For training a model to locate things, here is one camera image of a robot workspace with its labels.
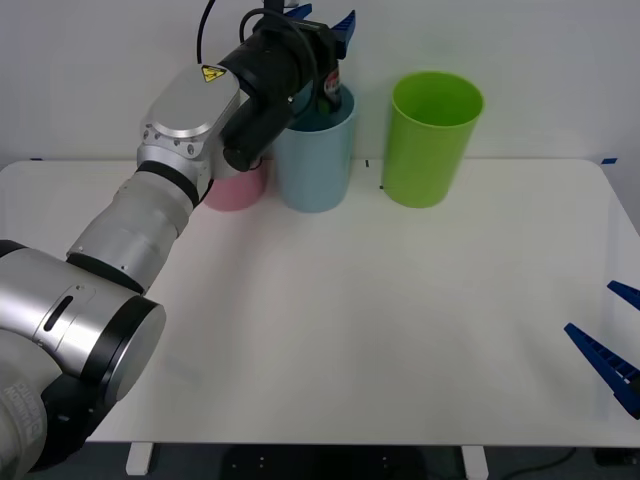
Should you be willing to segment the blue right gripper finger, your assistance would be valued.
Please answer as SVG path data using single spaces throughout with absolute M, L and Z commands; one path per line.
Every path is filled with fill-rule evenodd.
M 612 391 L 618 403 L 633 418 L 639 417 L 639 369 L 594 338 L 568 323 L 564 327 L 574 345 Z
M 607 288 L 634 308 L 640 308 L 640 291 L 618 281 L 610 281 Z

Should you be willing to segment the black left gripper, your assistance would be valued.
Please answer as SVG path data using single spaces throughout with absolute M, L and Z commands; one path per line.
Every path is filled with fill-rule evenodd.
M 306 39 L 309 48 L 305 46 L 297 34 L 293 34 L 292 52 L 294 55 L 294 87 L 293 94 L 298 94 L 313 81 L 312 66 L 316 66 L 316 89 L 320 90 L 322 81 L 330 68 L 335 64 L 335 50 L 337 59 L 345 59 L 349 43 L 356 27 L 356 11 L 352 10 L 343 20 L 331 28 L 325 24 L 306 19 L 312 13 L 310 3 L 299 5 L 286 13 L 292 18 L 293 24 Z

